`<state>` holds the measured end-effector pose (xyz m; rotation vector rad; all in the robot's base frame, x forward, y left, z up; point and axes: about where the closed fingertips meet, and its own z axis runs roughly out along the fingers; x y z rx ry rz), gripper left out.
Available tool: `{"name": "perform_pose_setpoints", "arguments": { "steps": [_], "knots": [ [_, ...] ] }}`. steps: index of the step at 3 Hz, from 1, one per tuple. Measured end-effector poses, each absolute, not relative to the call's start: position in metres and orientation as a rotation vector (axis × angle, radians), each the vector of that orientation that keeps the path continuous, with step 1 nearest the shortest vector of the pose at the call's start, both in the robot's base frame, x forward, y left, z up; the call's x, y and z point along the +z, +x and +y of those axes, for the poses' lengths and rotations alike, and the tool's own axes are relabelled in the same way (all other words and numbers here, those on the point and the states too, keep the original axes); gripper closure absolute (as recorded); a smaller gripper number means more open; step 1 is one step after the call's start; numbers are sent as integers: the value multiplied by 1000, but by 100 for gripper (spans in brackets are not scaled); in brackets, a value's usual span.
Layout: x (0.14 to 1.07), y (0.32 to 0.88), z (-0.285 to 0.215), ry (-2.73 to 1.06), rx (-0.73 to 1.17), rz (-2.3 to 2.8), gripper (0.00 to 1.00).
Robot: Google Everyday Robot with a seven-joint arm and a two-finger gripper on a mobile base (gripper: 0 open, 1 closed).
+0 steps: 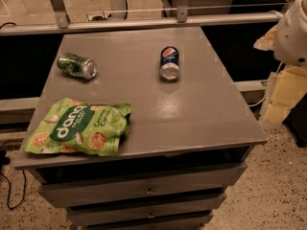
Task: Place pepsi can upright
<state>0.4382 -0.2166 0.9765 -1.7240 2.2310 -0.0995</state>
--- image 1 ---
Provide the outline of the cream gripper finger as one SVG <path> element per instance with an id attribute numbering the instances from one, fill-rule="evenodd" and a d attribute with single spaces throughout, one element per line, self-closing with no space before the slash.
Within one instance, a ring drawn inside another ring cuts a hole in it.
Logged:
<path id="1" fill-rule="evenodd" d="M 255 41 L 253 47 L 257 50 L 272 51 L 274 45 L 275 32 L 276 32 L 276 27 L 273 26 L 263 36 L 261 36 Z"/>

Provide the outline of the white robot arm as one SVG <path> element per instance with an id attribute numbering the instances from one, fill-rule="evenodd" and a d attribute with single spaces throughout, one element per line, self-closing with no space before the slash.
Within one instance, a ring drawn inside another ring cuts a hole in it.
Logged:
<path id="1" fill-rule="evenodd" d="M 288 65 L 307 66 L 307 0 L 295 0 L 253 47 L 273 51 L 277 60 Z"/>

